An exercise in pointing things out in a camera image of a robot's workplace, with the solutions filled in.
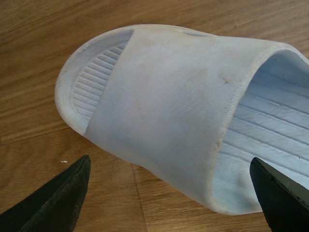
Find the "right gripper black camera right finger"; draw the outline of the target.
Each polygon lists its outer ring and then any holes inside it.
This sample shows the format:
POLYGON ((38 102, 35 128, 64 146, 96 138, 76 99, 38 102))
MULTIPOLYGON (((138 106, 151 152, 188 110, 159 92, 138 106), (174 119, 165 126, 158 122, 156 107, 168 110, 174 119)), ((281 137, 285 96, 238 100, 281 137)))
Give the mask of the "right gripper black camera right finger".
POLYGON ((273 232, 309 230, 309 190, 255 157, 250 176, 268 226, 273 232))

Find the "right gripper black camera left finger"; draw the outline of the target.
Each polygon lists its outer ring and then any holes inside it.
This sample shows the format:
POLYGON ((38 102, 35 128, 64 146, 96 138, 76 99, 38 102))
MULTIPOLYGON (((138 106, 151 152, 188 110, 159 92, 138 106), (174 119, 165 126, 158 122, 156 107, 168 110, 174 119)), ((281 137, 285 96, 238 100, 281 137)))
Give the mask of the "right gripper black camera left finger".
POLYGON ((72 232, 81 212, 91 171, 88 155, 0 215, 2 232, 72 232))

